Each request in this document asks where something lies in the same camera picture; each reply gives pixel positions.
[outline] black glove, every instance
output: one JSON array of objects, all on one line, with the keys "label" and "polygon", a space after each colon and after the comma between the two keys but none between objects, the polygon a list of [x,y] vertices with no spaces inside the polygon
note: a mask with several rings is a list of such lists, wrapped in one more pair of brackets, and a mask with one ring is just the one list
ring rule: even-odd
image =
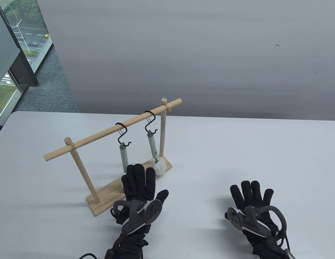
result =
[{"label": "black glove", "polygon": [[[248,180],[241,183],[243,196],[237,185],[232,185],[230,191],[236,207],[244,213],[244,208],[246,206],[263,207],[270,205],[272,195],[274,191],[272,189],[267,189],[263,196],[261,197],[260,184],[257,180],[253,181],[251,184]],[[258,255],[261,259],[283,259],[287,258],[285,251],[279,247],[274,240],[279,228],[272,221],[269,212],[264,212],[261,214],[259,219],[264,223],[271,231],[272,237],[263,238],[249,231],[243,230],[243,234],[248,239],[249,243],[253,246],[253,254]]]},{"label": "black glove", "polygon": [[[143,202],[154,199],[155,194],[155,171],[153,168],[147,168],[146,172],[141,164],[128,165],[127,174],[122,176],[124,194],[127,201],[141,200]],[[164,203],[168,196],[168,191],[163,190],[157,194],[156,199]],[[116,223],[123,224],[129,217],[129,209],[124,207],[116,217]],[[139,259],[142,255],[142,247],[148,245],[144,240],[149,232],[151,225],[145,225],[134,233],[119,237],[119,247],[114,252],[114,259]]]}]

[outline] wooden base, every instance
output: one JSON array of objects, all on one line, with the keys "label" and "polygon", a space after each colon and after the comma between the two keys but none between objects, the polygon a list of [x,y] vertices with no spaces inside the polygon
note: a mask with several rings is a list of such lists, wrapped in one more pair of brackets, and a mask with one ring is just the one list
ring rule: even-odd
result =
[{"label": "wooden base", "polygon": [[[172,165],[170,162],[164,157],[166,161],[166,171],[170,170],[172,168]],[[143,163],[145,170],[148,167],[152,166],[152,160],[150,159],[147,162]],[[100,199],[100,203],[94,203],[94,199],[92,195],[89,195],[86,197],[86,201],[88,202],[89,206],[91,207],[94,216],[98,216],[104,211],[111,208],[115,201],[123,200],[125,198],[124,191],[120,184],[121,178],[118,178],[117,180],[114,180],[112,183],[109,183],[108,185],[104,186],[103,188],[99,189],[97,191],[97,195]]]}]

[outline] wooden dowel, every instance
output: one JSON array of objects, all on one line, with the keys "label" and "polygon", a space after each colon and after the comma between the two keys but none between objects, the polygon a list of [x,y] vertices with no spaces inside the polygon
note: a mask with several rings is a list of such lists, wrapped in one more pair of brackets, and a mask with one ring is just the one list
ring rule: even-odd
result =
[{"label": "wooden dowel", "polygon": [[[71,138],[69,138],[69,137],[66,137],[64,139],[64,142],[67,145],[69,145],[69,146],[73,146],[73,142],[71,141]],[[93,186],[93,184],[91,182],[91,179],[89,178],[89,176],[87,174],[86,168],[84,167],[79,154],[77,153],[76,150],[71,150],[70,154],[73,157],[73,159],[74,159],[77,167],[79,168],[79,170],[80,170],[80,172],[82,174],[82,177],[83,177],[84,181],[86,182],[86,184],[88,186],[88,189],[90,190],[90,192],[91,192],[91,194],[93,196],[94,201],[92,201],[90,203],[92,203],[92,204],[94,204],[94,203],[100,203],[100,199],[99,199],[99,197],[97,195],[96,190],[94,189],[94,186]]]},{"label": "wooden dowel", "polygon": [[[161,99],[162,105],[167,105],[167,99]],[[164,148],[165,148],[165,128],[166,128],[166,110],[160,113],[160,151],[159,156],[164,156]]]},{"label": "wooden dowel", "polygon": [[[157,114],[161,113],[162,111],[166,111],[168,109],[171,109],[171,108],[173,108],[173,107],[175,107],[177,105],[180,105],[181,103],[182,103],[182,100],[181,99],[177,99],[177,100],[174,100],[172,102],[169,102],[167,105],[162,105],[160,107],[157,107],[157,108],[151,110],[151,112],[153,112],[155,115],[157,115]],[[140,121],[143,121],[143,120],[145,120],[145,119],[147,119],[147,118],[149,118],[151,116],[152,116],[152,114],[150,114],[150,113],[143,113],[141,115],[138,115],[136,117],[133,117],[133,118],[131,118],[131,119],[123,122],[123,124],[126,127],[129,127],[129,126],[131,126],[131,125],[133,125],[135,123],[138,123]],[[115,126],[113,126],[111,128],[105,129],[105,130],[103,130],[101,132],[98,132],[98,133],[92,135],[92,136],[86,137],[84,139],[81,139],[81,140],[75,142],[74,143],[74,148],[80,148],[82,146],[85,146],[85,145],[87,145],[89,143],[92,143],[92,142],[98,140],[98,139],[101,139],[102,137],[106,137],[106,136],[108,136],[108,135],[110,135],[110,134],[112,134],[114,132],[122,130],[123,128],[124,127],[121,126],[121,125],[115,125]],[[51,159],[57,158],[57,157],[59,157],[61,155],[64,155],[64,154],[70,152],[71,150],[72,150],[72,147],[70,145],[68,145],[66,147],[63,147],[63,148],[57,149],[57,150],[55,150],[53,152],[50,152],[49,154],[45,154],[44,155],[44,159],[45,159],[45,161],[49,161]]]}]

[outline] lamp pole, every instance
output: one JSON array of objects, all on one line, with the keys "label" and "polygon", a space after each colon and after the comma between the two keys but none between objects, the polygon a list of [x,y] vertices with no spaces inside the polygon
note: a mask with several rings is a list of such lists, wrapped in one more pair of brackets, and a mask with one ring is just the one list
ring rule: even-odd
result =
[{"label": "lamp pole", "polygon": [[12,27],[12,29],[13,29],[13,28],[17,28],[17,29],[18,29],[18,31],[20,32],[20,35],[21,35],[21,37],[22,37],[22,40],[23,40],[23,42],[25,43],[25,45],[26,45],[26,47],[27,47],[29,53],[32,53],[32,52],[30,51],[30,49],[28,48],[28,45],[27,45],[27,43],[26,43],[26,41],[25,41],[25,38],[24,38],[23,35],[22,35],[22,32],[21,32],[20,28],[18,27],[18,26],[20,25],[21,22],[22,22],[22,19],[20,19],[19,22],[18,22],[14,27]]}]

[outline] sage green cylinder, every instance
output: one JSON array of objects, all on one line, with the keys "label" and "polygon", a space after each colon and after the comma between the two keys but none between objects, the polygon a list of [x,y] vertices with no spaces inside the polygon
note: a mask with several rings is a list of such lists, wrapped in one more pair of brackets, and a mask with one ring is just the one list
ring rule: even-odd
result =
[{"label": "sage green cylinder", "polygon": [[119,146],[119,150],[121,152],[123,172],[124,174],[127,174],[127,167],[129,164],[128,164],[127,147],[124,146],[124,142],[122,142],[121,145]]},{"label": "sage green cylinder", "polygon": [[157,163],[159,160],[158,160],[157,147],[155,146],[154,135],[152,134],[151,131],[148,131],[147,137],[149,141],[150,151],[152,152],[152,156],[155,159],[155,162]]}]

